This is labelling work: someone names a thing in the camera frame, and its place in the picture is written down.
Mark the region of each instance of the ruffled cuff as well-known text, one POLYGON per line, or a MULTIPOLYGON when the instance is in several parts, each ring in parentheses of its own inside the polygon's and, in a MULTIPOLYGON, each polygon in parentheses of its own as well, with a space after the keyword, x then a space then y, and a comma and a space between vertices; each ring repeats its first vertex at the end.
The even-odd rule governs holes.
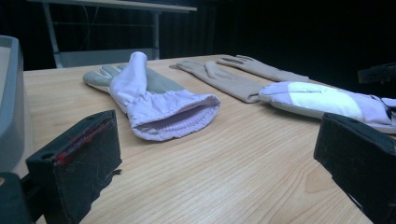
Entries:
POLYGON ((164 141, 203 129, 216 116, 219 105, 219 98, 212 94, 146 92, 127 105, 127 115, 135 135, 164 141))

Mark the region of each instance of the beige glove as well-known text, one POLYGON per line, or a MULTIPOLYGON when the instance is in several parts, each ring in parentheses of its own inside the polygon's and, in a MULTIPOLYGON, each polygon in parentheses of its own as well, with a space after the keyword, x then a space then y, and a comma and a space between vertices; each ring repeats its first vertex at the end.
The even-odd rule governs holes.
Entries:
POLYGON ((309 77, 300 76, 292 72, 283 71, 265 63, 261 63, 247 56, 236 55, 218 59, 218 63, 236 67, 259 77, 273 81, 300 81, 307 82, 309 77))
POLYGON ((221 69, 214 62, 182 61, 177 67, 245 103, 259 102, 262 85, 221 69))

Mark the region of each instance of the table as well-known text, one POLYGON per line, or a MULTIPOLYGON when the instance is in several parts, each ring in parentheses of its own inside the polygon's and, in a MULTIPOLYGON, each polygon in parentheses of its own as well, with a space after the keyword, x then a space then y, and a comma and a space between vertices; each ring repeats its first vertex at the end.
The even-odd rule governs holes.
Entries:
POLYGON ((82 223, 371 223, 313 159, 319 120, 245 104, 168 67, 181 60, 148 67, 192 92, 216 94, 221 106, 200 132, 161 143, 134 136, 112 98, 82 82, 99 66, 24 73, 35 150, 91 114, 116 110, 122 173, 82 223))
POLYGON ((175 13, 189 13, 190 11, 196 11, 196 7, 183 7, 176 5, 166 4, 153 4, 136 1, 125 1, 125 0, 28 0, 31 2, 41 2, 43 4, 44 14, 46 16, 46 22, 49 29, 49 38, 52 45, 53 57, 57 68, 63 68, 67 66, 73 66, 73 64, 80 63, 87 58, 94 58, 94 61, 101 62, 107 55, 113 55, 116 57, 117 53, 120 55, 125 54, 125 50, 95 50, 95 51, 78 51, 78 52, 60 52, 58 43, 56 40, 56 34, 54 30, 54 22, 50 14, 50 4, 63 4, 63 5, 75 5, 75 6, 87 6, 87 7, 114 7, 134 10, 145 10, 151 12, 152 16, 152 54, 153 59, 160 59, 160 14, 162 12, 175 12, 175 13))

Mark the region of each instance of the dark background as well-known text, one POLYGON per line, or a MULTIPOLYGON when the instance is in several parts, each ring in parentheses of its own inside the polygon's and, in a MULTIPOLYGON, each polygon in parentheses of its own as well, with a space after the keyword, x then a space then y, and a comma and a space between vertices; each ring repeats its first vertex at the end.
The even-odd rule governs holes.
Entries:
MULTIPOLYGON (((396 98, 394 79, 360 84, 357 74, 396 63, 396 1, 168 2, 198 11, 161 14, 162 59, 242 54, 349 91, 396 98)), ((69 23, 55 25, 61 51, 151 47, 148 12, 65 5, 50 9, 54 21, 69 23), (81 21, 95 25, 70 24, 81 21)), ((55 67, 40 3, 0 0, 0 35, 20 40, 25 70, 55 67)))

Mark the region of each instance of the glove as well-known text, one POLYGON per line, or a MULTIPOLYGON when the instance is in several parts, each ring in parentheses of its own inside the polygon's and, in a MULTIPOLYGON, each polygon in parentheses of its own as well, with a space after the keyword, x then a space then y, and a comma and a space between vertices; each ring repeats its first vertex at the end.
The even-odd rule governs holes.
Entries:
POLYGON ((128 116, 134 134, 143 139, 164 141, 197 132, 219 110, 219 98, 215 95, 191 93, 147 70, 147 56, 142 52, 133 53, 123 70, 108 78, 111 79, 108 92, 128 116))
MULTIPOLYGON (((121 63, 117 66, 102 65, 100 72, 91 71, 86 73, 82 80, 85 84, 92 86, 100 91, 109 92, 110 82, 117 76, 128 63, 121 63)), ((146 76, 148 81, 147 91, 151 93, 165 93, 168 90, 182 91, 184 88, 167 77, 163 77, 150 68, 146 68, 146 76)))
POLYGON ((245 103, 260 101, 259 91, 262 89, 262 85, 223 70, 216 66, 214 62, 183 61, 177 63, 177 67, 245 103))
POLYGON ((304 82, 269 84, 260 91, 259 98, 289 112, 318 119, 324 113, 333 113, 361 121, 382 133, 396 133, 394 99, 304 82))
POLYGON ((220 58, 218 59, 218 63, 236 67, 253 75, 264 77, 273 81, 307 82, 309 80, 309 77, 303 77, 292 72, 283 71, 242 55, 236 55, 236 57, 220 58))

